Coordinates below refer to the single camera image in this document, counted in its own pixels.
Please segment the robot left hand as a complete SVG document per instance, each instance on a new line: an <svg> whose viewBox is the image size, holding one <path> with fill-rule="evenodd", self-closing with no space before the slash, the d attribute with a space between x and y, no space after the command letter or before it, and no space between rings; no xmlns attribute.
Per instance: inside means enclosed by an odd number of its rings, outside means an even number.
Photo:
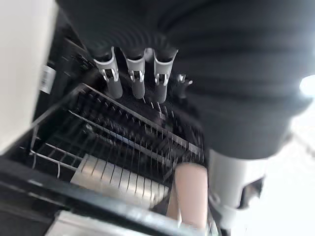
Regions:
<svg viewBox="0 0 315 236"><path fill-rule="evenodd" d="M192 79L210 154L210 205L225 230L248 210L251 183L284 145L310 99L315 72L312 0L60 0L58 6L95 59L112 47Z"/></svg>

